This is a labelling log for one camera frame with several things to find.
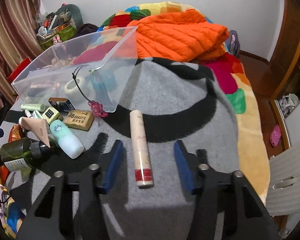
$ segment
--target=transparent plastic box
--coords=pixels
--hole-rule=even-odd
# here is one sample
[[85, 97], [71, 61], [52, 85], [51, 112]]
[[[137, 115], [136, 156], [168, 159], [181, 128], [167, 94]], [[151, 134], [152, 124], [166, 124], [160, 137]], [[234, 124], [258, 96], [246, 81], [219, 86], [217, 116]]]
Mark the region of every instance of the transparent plastic box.
[[89, 99], [114, 112], [138, 58], [135, 32], [136, 27], [115, 28], [57, 43], [11, 85], [25, 103], [49, 106], [50, 97], [68, 98], [75, 109], [90, 110]]

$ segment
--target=blue gripper pad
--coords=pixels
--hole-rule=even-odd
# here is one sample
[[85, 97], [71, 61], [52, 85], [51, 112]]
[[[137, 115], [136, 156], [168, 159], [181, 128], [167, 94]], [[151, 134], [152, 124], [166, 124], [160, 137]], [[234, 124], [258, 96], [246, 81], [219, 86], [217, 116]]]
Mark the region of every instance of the blue gripper pad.
[[200, 184], [198, 180], [199, 161], [197, 156], [192, 153], [188, 153], [181, 140], [174, 143], [173, 151], [181, 185], [191, 195], [197, 194], [198, 190], [202, 188], [202, 184]]
[[111, 151], [100, 155], [98, 165], [101, 174], [97, 177], [97, 187], [101, 194], [108, 194], [114, 186], [122, 159], [123, 159], [123, 143], [116, 140]]

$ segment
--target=gray blanket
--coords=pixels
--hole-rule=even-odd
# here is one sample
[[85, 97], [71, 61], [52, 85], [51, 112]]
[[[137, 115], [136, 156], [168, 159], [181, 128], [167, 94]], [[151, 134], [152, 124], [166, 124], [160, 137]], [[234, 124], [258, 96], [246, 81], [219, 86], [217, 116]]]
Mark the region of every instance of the gray blanket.
[[[2, 124], [7, 142], [13, 122], [23, 115], [18, 100]], [[154, 187], [139, 189], [135, 182], [129, 112], [144, 115]], [[232, 106], [213, 72], [191, 63], [166, 59], [139, 60], [119, 106], [105, 119], [95, 118], [88, 132], [72, 129], [86, 151], [72, 160], [61, 152], [23, 182], [20, 172], [10, 174], [7, 188], [27, 210], [57, 170], [80, 171], [110, 151], [120, 139], [126, 149], [115, 186], [101, 196], [110, 238], [173, 239], [187, 237], [194, 210], [194, 197], [181, 188], [173, 155], [173, 143], [182, 139], [188, 152], [204, 151], [209, 165], [221, 172], [239, 169], [237, 122]], [[74, 217], [78, 195], [74, 194]]]

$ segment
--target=orange quilted jacket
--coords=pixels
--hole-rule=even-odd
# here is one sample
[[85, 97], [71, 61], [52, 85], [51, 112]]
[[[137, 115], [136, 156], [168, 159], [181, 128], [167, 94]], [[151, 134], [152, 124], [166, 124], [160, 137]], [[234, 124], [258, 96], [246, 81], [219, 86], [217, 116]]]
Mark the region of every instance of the orange quilted jacket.
[[135, 20], [138, 57], [164, 57], [174, 61], [214, 59], [225, 53], [226, 27], [207, 22], [195, 9], [163, 13]]

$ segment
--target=reddish-brown floor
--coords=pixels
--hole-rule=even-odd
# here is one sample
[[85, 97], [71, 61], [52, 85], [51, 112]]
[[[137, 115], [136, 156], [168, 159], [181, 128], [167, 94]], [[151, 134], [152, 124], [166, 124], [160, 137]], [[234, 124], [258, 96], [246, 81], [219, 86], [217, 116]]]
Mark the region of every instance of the reddish-brown floor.
[[268, 157], [270, 158], [272, 155], [276, 156], [284, 151], [282, 139], [275, 148], [271, 146], [269, 141], [269, 136], [273, 127], [278, 124], [269, 103], [269, 99], [276, 89], [277, 84], [274, 82], [270, 68], [264, 62], [243, 55], [240, 55], [239, 59], [244, 66], [246, 76], [251, 83], [252, 90], [257, 99], [261, 130]]

